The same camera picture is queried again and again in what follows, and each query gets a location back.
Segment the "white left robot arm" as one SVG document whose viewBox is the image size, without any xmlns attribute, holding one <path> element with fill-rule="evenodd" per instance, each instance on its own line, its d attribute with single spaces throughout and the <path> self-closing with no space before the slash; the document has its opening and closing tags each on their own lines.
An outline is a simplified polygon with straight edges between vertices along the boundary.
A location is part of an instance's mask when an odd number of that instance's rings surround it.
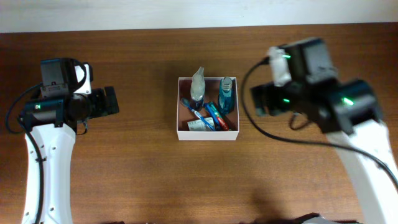
<svg viewBox="0 0 398 224">
<path fill-rule="evenodd" d="M 88 95 L 34 96 L 24 105 L 17 120 L 28 152 L 23 223 L 72 223 L 70 172 L 78 125 L 118 112 L 111 86 Z"/>
</svg>

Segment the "teal white toothpaste tube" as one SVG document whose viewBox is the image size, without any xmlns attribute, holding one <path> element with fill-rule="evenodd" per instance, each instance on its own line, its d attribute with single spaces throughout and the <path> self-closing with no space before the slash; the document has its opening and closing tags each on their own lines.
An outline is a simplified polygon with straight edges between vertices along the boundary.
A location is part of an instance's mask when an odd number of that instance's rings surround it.
<svg viewBox="0 0 398 224">
<path fill-rule="evenodd" d="M 220 114 L 220 123 L 221 123 L 221 131 L 230 131 L 231 130 L 229 128 L 227 122 L 223 119 L 221 114 Z"/>
</svg>

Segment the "blue white toothbrush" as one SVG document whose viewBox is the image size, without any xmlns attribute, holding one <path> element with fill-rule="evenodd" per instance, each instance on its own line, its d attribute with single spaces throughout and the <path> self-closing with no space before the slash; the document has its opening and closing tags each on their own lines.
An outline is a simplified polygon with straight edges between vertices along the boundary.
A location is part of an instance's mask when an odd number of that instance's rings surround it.
<svg viewBox="0 0 398 224">
<path fill-rule="evenodd" d="M 181 98 L 181 103 L 184 105 L 186 108 L 188 108 L 197 118 L 199 118 L 207 128 L 209 128 L 211 131 L 216 131 L 215 127 L 211 125 L 197 110 L 193 109 L 190 106 L 189 101 L 186 98 Z"/>
</svg>

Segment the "clear spray bottle purple liquid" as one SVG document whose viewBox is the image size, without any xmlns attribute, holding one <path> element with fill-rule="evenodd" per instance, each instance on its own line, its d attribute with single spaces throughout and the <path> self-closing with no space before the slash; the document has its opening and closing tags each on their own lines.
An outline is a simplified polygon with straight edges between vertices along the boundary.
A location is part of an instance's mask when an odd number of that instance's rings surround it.
<svg viewBox="0 0 398 224">
<path fill-rule="evenodd" d="M 203 108 L 205 100 L 205 79 L 203 67 L 200 67 L 192 76 L 190 98 L 190 106 L 193 109 L 200 111 Z"/>
</svg>

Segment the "green white small tube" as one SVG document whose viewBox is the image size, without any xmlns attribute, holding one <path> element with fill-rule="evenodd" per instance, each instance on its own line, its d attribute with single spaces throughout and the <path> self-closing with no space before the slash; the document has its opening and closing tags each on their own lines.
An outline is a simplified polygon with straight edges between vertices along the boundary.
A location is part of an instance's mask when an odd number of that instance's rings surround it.
<svg viewBox="0 0 398 224">
<path fill-rule="evenodd" d="M 214 127 L 213 118 L 205 118 L 206 122 Z M 187 122 L 189 131 L 212 131 L 201 119 Z"/>
</svg>

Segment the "blue disposable razor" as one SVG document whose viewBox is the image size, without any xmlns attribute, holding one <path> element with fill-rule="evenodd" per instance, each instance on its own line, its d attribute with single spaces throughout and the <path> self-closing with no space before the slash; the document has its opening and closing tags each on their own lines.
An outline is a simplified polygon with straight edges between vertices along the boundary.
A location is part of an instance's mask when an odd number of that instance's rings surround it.
<svg viewBox="0 0 398 224">
<path fill-rule="evenodd" d="M 221 131 L 220 114 L 213 102 L 205 103 L 206 112 L 212 117 L 215 129 Z"/>
</svg>

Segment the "white cardboard box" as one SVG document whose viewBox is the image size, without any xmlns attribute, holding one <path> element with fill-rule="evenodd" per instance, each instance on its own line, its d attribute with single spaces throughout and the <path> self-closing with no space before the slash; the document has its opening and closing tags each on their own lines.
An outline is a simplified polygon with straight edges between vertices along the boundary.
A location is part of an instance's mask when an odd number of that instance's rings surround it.
<svg viewBox="0 0 398 224">
<path fill-rule="evenodd" d="M 205 77 L 205 103 L 212 101 L 218 106 L 220 80 L 223 77 Z M 177 87 L 177 120 L 176 131 L 180 141 L 234 141 L 239 134 L 239 100 L 236 77 L 232 77 L 234 109 L 224 120 L 231 131 L 189 131 L 188 122 L 198 120 L 188 108 L 182 105 L 181 98 L 190 100 L 191 77 L 179 77 Z"/>
</svg>

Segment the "blue mouthwash bottle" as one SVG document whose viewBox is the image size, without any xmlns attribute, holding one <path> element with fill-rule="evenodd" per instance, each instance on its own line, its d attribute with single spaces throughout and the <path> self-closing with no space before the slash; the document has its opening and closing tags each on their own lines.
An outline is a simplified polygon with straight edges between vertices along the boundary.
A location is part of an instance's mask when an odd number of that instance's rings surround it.
<svg viewBox="0 0 398 224">
<path fill-rule="evenodd" d="M 234 108 L 233 80 L 230 77 L 220 81 L 218 108 L 221 114 L 229 114 Z"/>
</svg>

